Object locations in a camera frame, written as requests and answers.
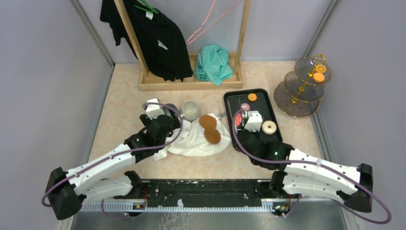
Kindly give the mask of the red cake slice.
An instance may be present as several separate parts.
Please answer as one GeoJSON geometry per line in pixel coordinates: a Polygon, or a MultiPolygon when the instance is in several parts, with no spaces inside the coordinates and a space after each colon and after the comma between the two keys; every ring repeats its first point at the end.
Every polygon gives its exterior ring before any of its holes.
{"type": "Polygon", "coordinates": [[[236,115],[236,117],[235,117],[235,121],[234,121],[235,126],[236,126],[236,127],[241,126],[242,120],[243,120],[243,119],[242,119],[241,113],[237,113],[237,115],[236,115]]]}

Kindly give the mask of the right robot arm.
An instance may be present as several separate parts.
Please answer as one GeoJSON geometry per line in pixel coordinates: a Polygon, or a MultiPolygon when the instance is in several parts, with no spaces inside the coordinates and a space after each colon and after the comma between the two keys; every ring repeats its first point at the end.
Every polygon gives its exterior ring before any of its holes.
{"type": "Polygon", "coordinates": [[[336,164],[281,141],[264,141],[247,126],[241,126],[243,120],[257,117],[261,116],[256,111],[238,110],[227,114],[237,149],[247,155],[252,164],[274,172],[270,183],[270,193],[274,197],[321,196],[358,212],[372,211],[372,166],[336,164]]]}

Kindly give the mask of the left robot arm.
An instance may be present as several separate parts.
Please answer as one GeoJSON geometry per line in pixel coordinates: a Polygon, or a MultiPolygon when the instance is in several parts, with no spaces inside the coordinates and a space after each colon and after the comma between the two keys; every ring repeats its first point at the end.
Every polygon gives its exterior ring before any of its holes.
{"type": "Polygon", "coordinates": [[[168,145],[167,138],[178,138],[174,130],[182,129],[183,123],[180,113],[170,104],[166,104],[163,114],[156,118],[150,119],[147,115],[140,118],[146,122],[144,128],[107,154],[67,171],[61,167],[54,169],[41,204],[51,207],[58,220],[64,220],[95,201],[146,198],[146,186],[135,171],[126,171],[116,178],[108,178],[108,175],[164,149],[168,145]]]}

